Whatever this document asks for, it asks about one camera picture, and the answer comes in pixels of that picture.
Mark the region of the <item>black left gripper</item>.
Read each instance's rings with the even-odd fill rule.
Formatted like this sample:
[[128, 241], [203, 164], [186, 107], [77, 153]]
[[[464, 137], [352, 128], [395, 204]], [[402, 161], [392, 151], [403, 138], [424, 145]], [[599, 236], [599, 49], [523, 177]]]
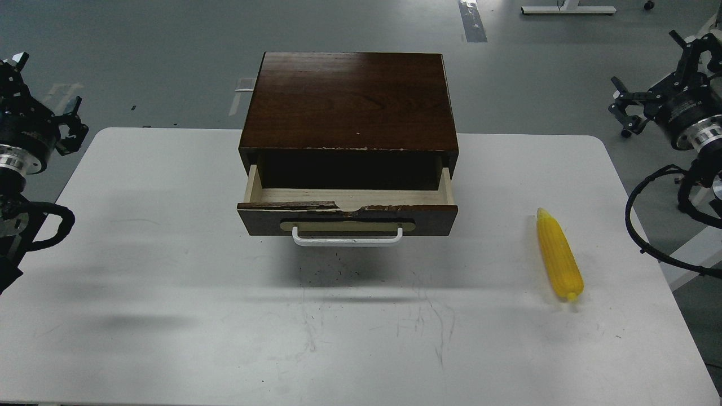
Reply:
[[[55, 117], [31, 95], [21, 76], [28, 60], [29, 54], [21, 52], [2, 61], [2, 144], [25, 149], [36, 158], [49, 158], [55, 147], [60, 155], [78, 152], [89, 132], [79, 116], [82, 98], [70, 100], [64, 113]], [[60, 137], [58, 126], [68, 128], [66, 136]]]

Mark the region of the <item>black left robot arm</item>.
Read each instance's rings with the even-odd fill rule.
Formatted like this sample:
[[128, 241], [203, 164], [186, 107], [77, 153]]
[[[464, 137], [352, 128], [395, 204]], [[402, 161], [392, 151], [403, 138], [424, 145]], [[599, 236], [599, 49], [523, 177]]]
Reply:
[[26, 253], [64, 241], [76, 221], [66, 206], [28, 200], [23, 195], [28, 175], [44, 172], [53, 151], [78, 152], [89, 132], [79, 116], [79, 96], [56, 114], [31, 95], [21, 76], [28, 59], [21, 52], [1, 62], [2, 290], [23, 275]]

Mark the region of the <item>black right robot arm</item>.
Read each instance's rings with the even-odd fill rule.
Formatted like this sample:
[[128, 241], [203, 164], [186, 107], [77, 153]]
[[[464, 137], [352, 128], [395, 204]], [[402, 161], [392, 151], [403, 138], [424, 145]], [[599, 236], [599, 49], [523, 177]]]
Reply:
[[629, 91], [623, 82], [612, 77], [617, 90], [609, 112], [622, 124], [621, 135], [630, 137], [653, 122], [665, 134], [675, 150], [694, 150], [697, 158], [688, 170], [670, 165], [659, 175], [681, 173], [677, 206], [679, 211], [699, 223], [720, 228], [720, 198], [711, 206], [715, 215], [697, 210], [689, 195], [696, 186], [712, 188], [720, 180], [720, 95], [712, 80], [720, 77], [720, 39], [710, 30], [691, 41], [676, 31], [671, 38], [683, 53], [675, 71], [646, 91]]

